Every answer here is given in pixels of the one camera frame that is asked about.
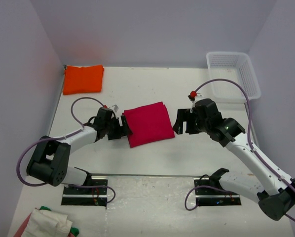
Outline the magenta t shirt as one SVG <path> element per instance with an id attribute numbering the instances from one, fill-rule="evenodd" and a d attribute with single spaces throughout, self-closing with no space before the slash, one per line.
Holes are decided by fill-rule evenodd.
<path id="1" fill-rule="evenodd" d="M 163 102 L 125 110 L 123 115 L 132 132 L 130 148 L 175 138 L 166 106 Z"/>

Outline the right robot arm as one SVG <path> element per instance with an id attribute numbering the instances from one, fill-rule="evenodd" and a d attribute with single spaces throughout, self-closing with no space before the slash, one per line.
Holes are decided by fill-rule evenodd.
<path id="1" fill-rule="evenodd" d="M 173 126 L 176 134 L 206 133 L 237 156 L 253 173 L 249 178 L 221 168 L 213 173 L 208 188 L 215 194 L 232 192 L 257 203 L 274 221 L 280 220 L 295 205 L 295 178 L 276 166 L 233 118 L 223 118 L 211 99 L 194 101 L 190 109 L 178 109 Z"/>

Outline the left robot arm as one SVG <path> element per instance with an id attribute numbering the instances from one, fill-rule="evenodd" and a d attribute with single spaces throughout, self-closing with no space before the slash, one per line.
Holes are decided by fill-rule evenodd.
<path id="1" fill-rule="evenodd" d="M 73 185 L 81 194 L 87 194 L 92 189 L 92 181 L 87 179 L 89 173 L 70 167 L 70 155 L 105 136 L 114 140 L 131 134 L 125 116 L 117 118 L 114 110 L 101 107 L 80 130 L 62 138 L 42 137 L 27 165 L 27 175 L 42 181 L 43 185 Z"/>

